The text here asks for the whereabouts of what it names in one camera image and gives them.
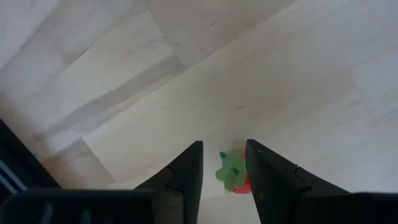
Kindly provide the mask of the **small red strawberry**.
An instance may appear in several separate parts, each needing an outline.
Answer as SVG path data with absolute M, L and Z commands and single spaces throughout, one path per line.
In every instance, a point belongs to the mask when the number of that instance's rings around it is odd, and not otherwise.
M 251 186 L 246 170 L 246 156 L 242 149 L 220 151 L 221 168 L 215 173 L 225 191 L 234 194 L 250 194 Z

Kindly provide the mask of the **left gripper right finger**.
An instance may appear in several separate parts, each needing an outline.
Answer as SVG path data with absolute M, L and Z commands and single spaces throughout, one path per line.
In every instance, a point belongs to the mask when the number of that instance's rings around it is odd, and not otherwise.
M 246 169 L 262 224 L 299 224 L 304 199 L 346 195 L 342 189 L 262 145 L 248 139 Z

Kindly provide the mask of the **black aluminium table frame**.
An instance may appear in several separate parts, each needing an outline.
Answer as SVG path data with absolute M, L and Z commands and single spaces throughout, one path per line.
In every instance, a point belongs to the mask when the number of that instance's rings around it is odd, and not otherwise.
M 30 189 L 61 186 L 0 119 L 0 204 Z

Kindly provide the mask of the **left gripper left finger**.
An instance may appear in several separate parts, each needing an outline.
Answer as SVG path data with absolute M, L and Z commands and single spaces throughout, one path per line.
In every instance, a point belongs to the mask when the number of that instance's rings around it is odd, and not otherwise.
M 203 185 L 203 142 L 195 141 L 136 187 L 149 200 L 137 206 L 134 224 L 197 224 Z

